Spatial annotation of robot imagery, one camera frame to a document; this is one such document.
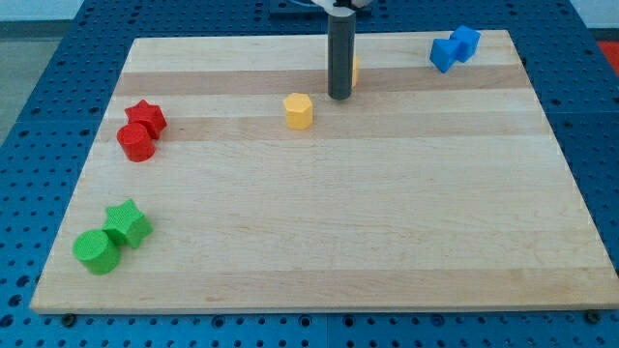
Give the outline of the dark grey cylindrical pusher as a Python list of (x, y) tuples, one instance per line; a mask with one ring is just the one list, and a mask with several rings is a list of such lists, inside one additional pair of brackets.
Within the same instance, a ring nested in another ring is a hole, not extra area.
[(328, 13), (328, 95), (343, 101), (352, 93), (356, 13), (332, 6)]

